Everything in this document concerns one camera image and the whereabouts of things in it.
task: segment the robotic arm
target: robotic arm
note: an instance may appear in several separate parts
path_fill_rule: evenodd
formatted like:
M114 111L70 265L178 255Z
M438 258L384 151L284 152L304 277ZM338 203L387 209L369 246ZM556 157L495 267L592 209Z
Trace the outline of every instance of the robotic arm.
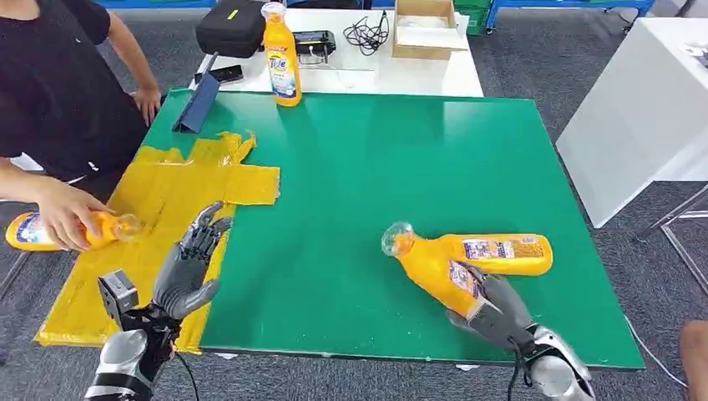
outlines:
M453 311L448 311L448 318L462 330L516 355L507 398L511 399L513 382L521 368L524 380L530 379L528 385L554 401L595 400L588 368L558 334L531 319L521 297L505 278L484 274L464 262L453 263L472 274L481 307L469 321Z
M137 309L138 291L123 271L99 278L101 297L120 331L104 344L94 382L84 400L148 400L162 364L174 355L182 320L211 301L219 283L202 285L230 218L211 223L223 203L205 207L169 250L146 307Z

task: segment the green tabletop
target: green tabletop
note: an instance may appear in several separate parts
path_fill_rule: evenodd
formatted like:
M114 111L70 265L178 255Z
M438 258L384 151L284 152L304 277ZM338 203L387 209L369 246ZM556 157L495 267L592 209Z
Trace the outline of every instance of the green tabletop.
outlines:
M173 92L160 119L189 95ZM255 133L245 162L279 166L281 195L237 209L202 348L512 361L382 253L384 230L409 221L429 238L547 236L550 271L509 278L529 311L588 365L644 367L533 101L306 94L287 109L221 93L200 136L222 130Z

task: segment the yellow tape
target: yellow tape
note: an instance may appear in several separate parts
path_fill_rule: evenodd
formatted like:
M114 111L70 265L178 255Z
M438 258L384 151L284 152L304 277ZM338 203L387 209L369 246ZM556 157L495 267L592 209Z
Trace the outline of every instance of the yellow tape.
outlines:
M109 207L135 214L144 229L133 241L115 242L78 257L35 340L42 345L101 346L117 328L102 305L98 276L123 269L144 305L169 247L204 206L217 200L230 203L218 218L233 216L233 204L275 203L280 169L240 164L253 146L253 135L242 141L237 134L221 133L219 140L196 140L187 160L177 149L141 147ZM219 274L225 243L226 236L215 250L207 280ZM202 307L183 321L179 350L199 352L208 309Z

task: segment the black t-shirt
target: black t-shirt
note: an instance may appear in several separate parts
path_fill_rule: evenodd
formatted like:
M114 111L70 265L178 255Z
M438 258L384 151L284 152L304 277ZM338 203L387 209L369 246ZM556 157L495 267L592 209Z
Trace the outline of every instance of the black t-shirt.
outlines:
M108 12L91 0L37 3L34 20L0 17L0 156L25 152L64 180L124 169L147 128L95 47Z

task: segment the tangled cable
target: tangled cable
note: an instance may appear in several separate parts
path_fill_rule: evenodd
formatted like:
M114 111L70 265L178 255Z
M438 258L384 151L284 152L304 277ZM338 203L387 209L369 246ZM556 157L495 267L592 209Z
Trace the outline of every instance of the tangled cable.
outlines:
M359 51L365 56L371 56L388 39L388 16L384 10L378 26L372 28L367 25L368 17L360 19L350 27L344 28L344 38L349 44L359 47Z

